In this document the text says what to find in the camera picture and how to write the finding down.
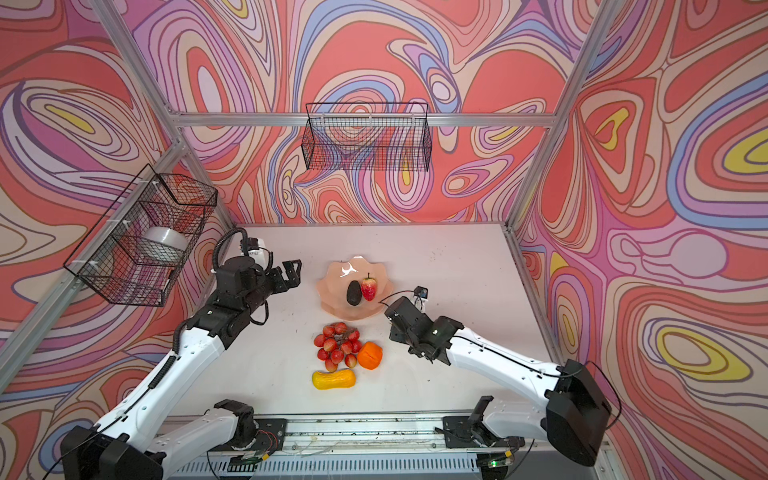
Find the dark fake avocado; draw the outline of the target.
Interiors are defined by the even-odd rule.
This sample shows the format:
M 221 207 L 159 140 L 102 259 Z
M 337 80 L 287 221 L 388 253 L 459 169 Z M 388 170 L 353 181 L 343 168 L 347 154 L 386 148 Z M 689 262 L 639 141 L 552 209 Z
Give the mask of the dark fake avocado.
M 350 306 L 358 306 L 363 300 L 361 284 L 357 280 L 352 280 L 346 290 L 346 302 Z

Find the orange fake bell pepper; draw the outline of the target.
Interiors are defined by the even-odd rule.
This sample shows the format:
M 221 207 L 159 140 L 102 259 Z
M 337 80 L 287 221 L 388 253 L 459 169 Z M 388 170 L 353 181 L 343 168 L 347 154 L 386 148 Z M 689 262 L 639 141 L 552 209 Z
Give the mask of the orange fake bell pepper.
M 366 342 L 357 354 L 358 364 L 367 370 L 375 370 L 383 359 L 383 349 L 374 342 Z

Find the red fake strawberry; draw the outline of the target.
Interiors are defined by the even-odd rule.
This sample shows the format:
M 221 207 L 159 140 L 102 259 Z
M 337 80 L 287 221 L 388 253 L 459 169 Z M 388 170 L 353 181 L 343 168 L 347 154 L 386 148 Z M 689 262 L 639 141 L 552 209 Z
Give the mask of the red fake strawberry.
M 360 282 L 360 290 L 362 297 L 368 301 L 372 302 L 377 293 L 378 293 L 378 281 L 375 277 L 368 274 L 361 282 Z

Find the red fake lychee bunch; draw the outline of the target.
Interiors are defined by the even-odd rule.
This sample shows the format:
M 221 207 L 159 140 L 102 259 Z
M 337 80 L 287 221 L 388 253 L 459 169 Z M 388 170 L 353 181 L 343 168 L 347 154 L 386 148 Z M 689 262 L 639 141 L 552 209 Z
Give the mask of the red fake lychee bunch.
M 339 368 L 355 368 L 363 347 L 359 330 L 344 322 L 325 325 L 314 336 L 313 345 L 317 349 L 317 358 L 328 373 Z

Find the yellow fake squash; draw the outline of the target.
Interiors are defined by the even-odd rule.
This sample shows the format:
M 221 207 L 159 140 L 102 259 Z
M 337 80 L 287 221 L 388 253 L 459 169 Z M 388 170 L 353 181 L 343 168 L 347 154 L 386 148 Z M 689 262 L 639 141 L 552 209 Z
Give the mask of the yellow fake squash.
M 353 370 L 344 369 L 334 372 L 316 371 L 311 377 L 312 385 L 321 391 L 346 389 L 356 385 L 356 374 Z

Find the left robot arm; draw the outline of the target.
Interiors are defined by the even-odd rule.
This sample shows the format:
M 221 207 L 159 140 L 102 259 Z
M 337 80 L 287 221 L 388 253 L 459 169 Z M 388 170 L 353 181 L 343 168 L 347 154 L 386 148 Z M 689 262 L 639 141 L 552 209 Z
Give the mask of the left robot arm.
M 196 380 L 267 311 L 270 297 L 301 283 L 302 262 L 276 266 L 272 252 L 243 228 L 241 253 L 213 252 L 216 287 L 206 303 L 174 330 L 169 352 L 136 389 L 91 427 L 76 426 L 61 442 L 68 479 L 167 479 L 211 449 L 250 449 L 259 435 L 251 406 L 225 399 L 201 417 L 162 435 L 160 427 Z

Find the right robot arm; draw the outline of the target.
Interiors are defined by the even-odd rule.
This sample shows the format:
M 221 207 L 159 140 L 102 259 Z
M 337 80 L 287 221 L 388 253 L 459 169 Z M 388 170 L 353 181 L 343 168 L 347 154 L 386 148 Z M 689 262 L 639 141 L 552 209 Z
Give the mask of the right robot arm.
M 415 300 L 387 306 L 390 339 L 431 363 L 477 373 L 527 400 L 527 413 L 492 395 L 482 396 L 466 418 L 448 417 L 442 428 L 450 448 L 520 449 L 544 440 L 568 460 L 597 463 L 605 433 L 618 418 L 593 374 L 598 366 L 569 359 L 556 364 L 526 357 L 480 336 L 446 316 L 429 318 Z

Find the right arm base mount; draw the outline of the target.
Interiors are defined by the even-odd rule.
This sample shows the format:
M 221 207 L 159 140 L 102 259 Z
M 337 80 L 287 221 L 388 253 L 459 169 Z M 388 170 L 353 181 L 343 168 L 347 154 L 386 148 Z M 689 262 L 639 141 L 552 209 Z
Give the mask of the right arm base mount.
M 473 421 L 468 416 L 444 416 L 442 426 L 436 427 L 435 431 L 443 436 L 449 449 L 504 448 L 517 451 L 526 445 L 523 437 L 499 437 L 482 422 Z

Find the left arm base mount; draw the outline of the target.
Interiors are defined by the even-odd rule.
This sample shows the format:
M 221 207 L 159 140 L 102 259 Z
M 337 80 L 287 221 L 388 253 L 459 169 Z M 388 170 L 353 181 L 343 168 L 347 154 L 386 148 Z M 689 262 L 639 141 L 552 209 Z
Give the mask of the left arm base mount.
M 213 447 L 211 452 L 274 453 L 283 449 L 288 426 L 286 418 L 257 418 L 254 424 L 255 430 L 251 440 L 231 440 Z

